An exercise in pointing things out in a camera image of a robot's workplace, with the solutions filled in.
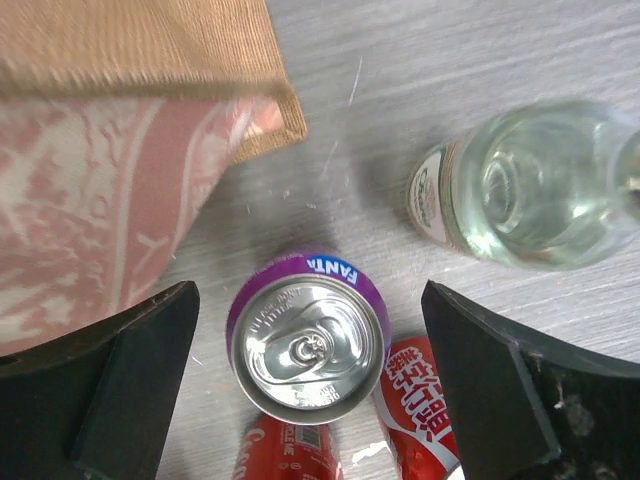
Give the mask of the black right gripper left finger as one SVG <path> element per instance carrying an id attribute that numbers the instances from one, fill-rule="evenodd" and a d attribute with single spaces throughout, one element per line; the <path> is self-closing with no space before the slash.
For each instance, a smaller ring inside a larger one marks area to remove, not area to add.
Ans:
<path id="1" fill-rule="evenodd" d="M 199 308 L 196 284 L 179 282 L 2 356 L 2 478 L 155 478 Z"/>

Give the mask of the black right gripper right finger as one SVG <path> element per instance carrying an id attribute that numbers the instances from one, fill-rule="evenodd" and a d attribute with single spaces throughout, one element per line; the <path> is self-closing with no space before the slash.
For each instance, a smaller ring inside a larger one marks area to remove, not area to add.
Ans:
<path id="1" fill-rule="evenodd" d="M 638 478 L 638 364 L 433 281 L 421 305 L 466 478 Z"/>

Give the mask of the red coke can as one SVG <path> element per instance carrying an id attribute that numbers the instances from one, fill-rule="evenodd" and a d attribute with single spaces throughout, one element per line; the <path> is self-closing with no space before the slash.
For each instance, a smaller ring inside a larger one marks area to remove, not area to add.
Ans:
<path id="1" fill-rule="evenodd" d="M 331 428 L 296 425 L 261 416 L 239 448 L 233 480 L 342 480 Z"/>
<path id="2" fill-rule="evenodd" d="M 400 478 L 442 480 L 459 464 L 426 336 L 406 338 L 391 346 L 373 399 Z"/>

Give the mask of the clear glass bottle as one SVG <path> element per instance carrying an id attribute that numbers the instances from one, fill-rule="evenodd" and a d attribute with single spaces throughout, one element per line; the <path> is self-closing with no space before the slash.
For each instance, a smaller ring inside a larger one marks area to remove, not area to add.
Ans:
<path id="1" fill-rule="evenodd" d="M 478 259 L 574 270 L 639 237 L 639 121 L 603 102 L 540 102 L 439 145 L 407 188 L 415 228 Z"/>

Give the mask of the canvas tote bag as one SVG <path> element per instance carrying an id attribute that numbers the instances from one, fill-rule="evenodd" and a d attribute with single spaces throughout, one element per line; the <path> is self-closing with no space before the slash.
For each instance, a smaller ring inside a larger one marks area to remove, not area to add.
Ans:
<path id="1" fill-rule="evenodd" d="M 263 1 L 1 5 L 1 351 L 142 301 L 224 171 L 307 133 Z"/>

